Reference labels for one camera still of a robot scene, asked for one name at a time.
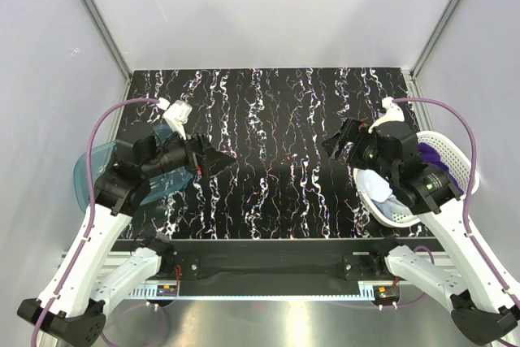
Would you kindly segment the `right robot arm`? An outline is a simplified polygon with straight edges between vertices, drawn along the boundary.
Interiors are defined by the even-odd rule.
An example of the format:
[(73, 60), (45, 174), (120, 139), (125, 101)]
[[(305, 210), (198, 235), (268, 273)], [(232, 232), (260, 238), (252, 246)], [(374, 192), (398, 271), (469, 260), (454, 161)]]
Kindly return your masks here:
[(373, 276), (407, 280), (440, 303), (458, 330), (472, 343), (499, 341), (519, 323), (519, 309), (485, 264), (472, 242), (477, 232), (466, 229), (463, 193), (441, 167), (423, 161), (418, 135), (404, 122), (374, 128), (347, 119), (340, 131), (322, 143), (329, 158), (348, 153), (347, 164), (369, 169), (386, 180), (396, 198), (426, 225), (442, 245), (456, 274), (419, 258), (408, 246), (386, 239), (369, 258)]

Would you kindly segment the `purple towel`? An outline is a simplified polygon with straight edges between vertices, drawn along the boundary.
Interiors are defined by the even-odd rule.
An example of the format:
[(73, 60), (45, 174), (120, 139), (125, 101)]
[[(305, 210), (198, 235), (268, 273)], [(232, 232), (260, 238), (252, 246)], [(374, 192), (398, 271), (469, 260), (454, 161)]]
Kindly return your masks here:
[(441, 161), (440, 154), (437, 152), (437, 150), (435, 150), (430, 145), (428, 145), (426, 143), (422, 143), (422, 142), (420, 142), (418, 144), (418, 150), (422, 156), (422, 160), (425, 163), (430, 163), (430, 164), (433, 164), (433, 165), (443, 169), (446, 172), (446, 174), (448, 175), (448, 177), (450, 178), (450, 180), (455, 184), (457, 189), (461, 193), (463, 192), (463, 190), (459, 186), (459, 183), (454, 178), (454, 176), (451, 174), (449, 167)]

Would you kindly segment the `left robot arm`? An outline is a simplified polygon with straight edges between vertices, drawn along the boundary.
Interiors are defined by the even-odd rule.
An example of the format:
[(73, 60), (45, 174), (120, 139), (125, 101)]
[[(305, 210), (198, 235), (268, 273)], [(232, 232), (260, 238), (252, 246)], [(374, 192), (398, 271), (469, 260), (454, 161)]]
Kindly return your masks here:
[(172, 133), (160, 141), (150, 124), (131, 126), (117, 138), (105, 171), (88, 180), (90, 203), (57, 273), (38, 297), (20, 303), (17, 315), (35, 332), (70, 346), (93, 345), (107, 317), (135, 287), (151, 277), (180, 275), (174, 245), (149, 237), (115, 271), (98, 277), (120, 233), (149, 195), (150, 181), (180, 168), (211, 178), (235, 161), (202, 134)]

